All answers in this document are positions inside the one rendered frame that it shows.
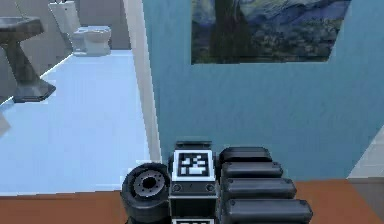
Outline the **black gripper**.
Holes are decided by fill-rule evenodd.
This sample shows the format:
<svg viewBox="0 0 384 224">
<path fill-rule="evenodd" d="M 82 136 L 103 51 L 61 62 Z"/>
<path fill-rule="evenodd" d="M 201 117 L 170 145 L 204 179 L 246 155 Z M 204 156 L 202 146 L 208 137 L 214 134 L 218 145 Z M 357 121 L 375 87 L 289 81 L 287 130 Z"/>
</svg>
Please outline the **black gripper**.
<svg viewBox="0 0 384 224">
<path fill-rule="evenodd" d="M 144 163 L 130 171 L 120 192 L 126 224 L 169 224 L 169 187 L 164 164 Z"/>
</svg>

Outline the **white toilet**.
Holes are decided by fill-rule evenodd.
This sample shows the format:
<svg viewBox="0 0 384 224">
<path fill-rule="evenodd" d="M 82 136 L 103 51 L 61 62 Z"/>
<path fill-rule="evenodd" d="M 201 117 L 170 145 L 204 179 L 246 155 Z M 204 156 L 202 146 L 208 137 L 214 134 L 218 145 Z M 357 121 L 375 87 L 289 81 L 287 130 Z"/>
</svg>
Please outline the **white toilet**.
<svg viewBox="0 0 384 224">
<path fill-rule="evenodd" d="M 48 8 L 59 30 L 68 37 L 74 56 L 99 57 L 111 53 L 112 30 L 109 26 L 82 26 L 74 1 L 55 1 L 49 3 Z"/>
</svg>

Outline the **dark grey pedestal sink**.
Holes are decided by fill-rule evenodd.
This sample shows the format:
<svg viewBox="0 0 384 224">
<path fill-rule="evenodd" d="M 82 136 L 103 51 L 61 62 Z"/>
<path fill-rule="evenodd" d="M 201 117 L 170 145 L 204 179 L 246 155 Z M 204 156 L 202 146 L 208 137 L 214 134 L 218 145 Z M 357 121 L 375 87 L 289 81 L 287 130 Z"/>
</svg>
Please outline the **dark grey pedestal sink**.
<svg viewBox="0 0 384 224">
<path fill-rule="evenodd" d="M 40 102 L 47 99 L 56 87 L 41 79 L 21 48 L 21 43 L 42 34 L 44 28 L 38 17 L 0 17 L 0 47 L 17 83 L 14 103 Z"/>
</svg>

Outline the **blue landscape wall painting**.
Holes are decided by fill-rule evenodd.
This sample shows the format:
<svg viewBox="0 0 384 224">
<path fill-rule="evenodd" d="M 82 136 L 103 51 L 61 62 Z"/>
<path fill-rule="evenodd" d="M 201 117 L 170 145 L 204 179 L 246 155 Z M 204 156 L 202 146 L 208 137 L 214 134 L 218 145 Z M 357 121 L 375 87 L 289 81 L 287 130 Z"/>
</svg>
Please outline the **blue landscape wall painting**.
<svg viewBox="0 0 384 224">
<path fill-rule="evenodd" d="M 191 62 L 324 62 L 351 2 L 191 0 Z"/>
</svg>

